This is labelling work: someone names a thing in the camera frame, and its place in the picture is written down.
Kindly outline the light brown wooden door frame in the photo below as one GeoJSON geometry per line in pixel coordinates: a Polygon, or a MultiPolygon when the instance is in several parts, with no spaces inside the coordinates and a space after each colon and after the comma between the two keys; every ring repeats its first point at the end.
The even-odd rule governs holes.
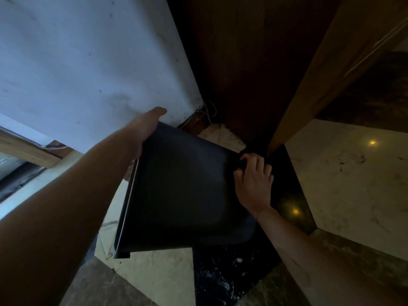
{"type": "Polygon", "coordinates": [[[268,145],[271,155],[408,36],[408,0],[342,0],[268,145]]]}

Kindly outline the person's left forearm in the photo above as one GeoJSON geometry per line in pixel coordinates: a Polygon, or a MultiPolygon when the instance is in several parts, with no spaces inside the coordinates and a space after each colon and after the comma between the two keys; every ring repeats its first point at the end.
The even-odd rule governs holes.
{"type": "Polygon", "coordinates": [[[152,130],[127,126],[0,220],[0,306],[58,306],[152,130]]]}

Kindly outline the wooden window frame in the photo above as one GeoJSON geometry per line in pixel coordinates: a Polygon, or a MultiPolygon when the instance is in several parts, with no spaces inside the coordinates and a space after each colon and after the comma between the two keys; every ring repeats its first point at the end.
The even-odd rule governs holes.
{"type": "Polygon", "coordinates": [[[49,169],[58,164],[72,148],[53,141],[40,145],[9,129],[0,126],[0,153],[16,157],[29,163],[49,169]]]}

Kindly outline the person's left hand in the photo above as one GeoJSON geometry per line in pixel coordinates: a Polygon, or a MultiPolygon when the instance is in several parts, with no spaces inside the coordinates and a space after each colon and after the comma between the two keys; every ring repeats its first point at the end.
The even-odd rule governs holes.
{"type": "Polygon", "coordinates": [[[135,152],[135,159],[140,157],[143,143],[152,135],[157,126],[158,124],[150,124],[147,121],[146,112],[125,127],[125,134],[129,145],[135,152]]]}

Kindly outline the person's right forearm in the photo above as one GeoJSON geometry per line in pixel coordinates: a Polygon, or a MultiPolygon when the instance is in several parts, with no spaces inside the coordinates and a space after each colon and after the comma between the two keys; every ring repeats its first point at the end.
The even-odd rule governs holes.
{"type": "Polygon", "coordinates": [[[406,306],[390,288],[349,267],[273,208],[255,218],[312,306],[406,306]]]}

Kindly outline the dark brown wooden door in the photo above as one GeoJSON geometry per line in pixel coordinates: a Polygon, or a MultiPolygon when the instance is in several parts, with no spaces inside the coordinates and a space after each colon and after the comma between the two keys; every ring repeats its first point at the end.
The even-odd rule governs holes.
{"type": "Polygon", "coordinates": [[[342,0],[167,0],[215,120],[268,144],[342,0]]]}

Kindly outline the wooden skirting board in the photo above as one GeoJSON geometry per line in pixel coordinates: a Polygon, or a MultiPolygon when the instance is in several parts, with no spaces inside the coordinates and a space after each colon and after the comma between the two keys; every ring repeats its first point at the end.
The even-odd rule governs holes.
{"type": "Polygon", "coordinates": [[[186,121],[177,128],[193,136],[198,136],[211,125],[211,121],[204,108],[197,109],[186,121]]]}

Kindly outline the black plastic waste bin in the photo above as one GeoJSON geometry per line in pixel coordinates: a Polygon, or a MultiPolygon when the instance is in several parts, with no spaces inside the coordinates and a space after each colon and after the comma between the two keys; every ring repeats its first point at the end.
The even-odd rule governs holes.
{"type": "Polygon", "coordinates": [[[113,242],[132,252],[241,244],[256,220],[238,202],[241,154],[159,122],[135,161],[113,242]]]}

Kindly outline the person's right hand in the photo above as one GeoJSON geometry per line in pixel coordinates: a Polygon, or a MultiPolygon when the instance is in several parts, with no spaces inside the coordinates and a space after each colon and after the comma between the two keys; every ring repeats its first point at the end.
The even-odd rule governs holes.
{"type": "Polygon", "coordinates": [[[235,192],[239,203],[257,219],[261,212],[271,208],[273,168],[255,153],[245,153],[240,160],[246,162],[243,170],[246,189],[235,189],[235,192]]]}

